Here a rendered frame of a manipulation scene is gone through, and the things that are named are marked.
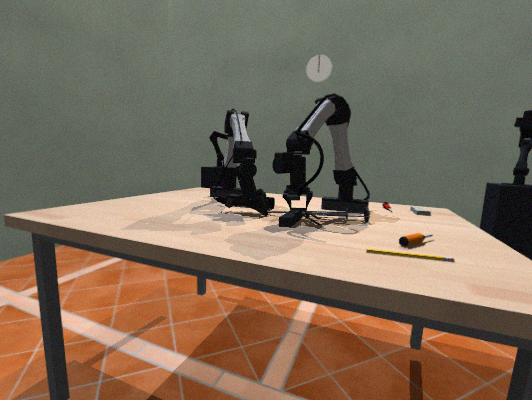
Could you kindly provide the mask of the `orange-handled screwdriver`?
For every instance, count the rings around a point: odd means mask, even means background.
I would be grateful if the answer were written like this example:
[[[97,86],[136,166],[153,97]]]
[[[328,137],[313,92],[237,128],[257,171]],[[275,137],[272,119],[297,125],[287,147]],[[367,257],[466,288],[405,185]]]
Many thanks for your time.
[[[399,244],[401,246],[410,246],[410,245],[414,245],[414,244],[418,244],[418,243],[422,243],[424,241],[425,238],[427,237],[431,237],[433,236],[432,234],[430,235],[422,235],[420,233],[416,233],[416,234],[411,234],[411,235],[407,235],[407,236],[402,236],[400,239],[399,239]]]

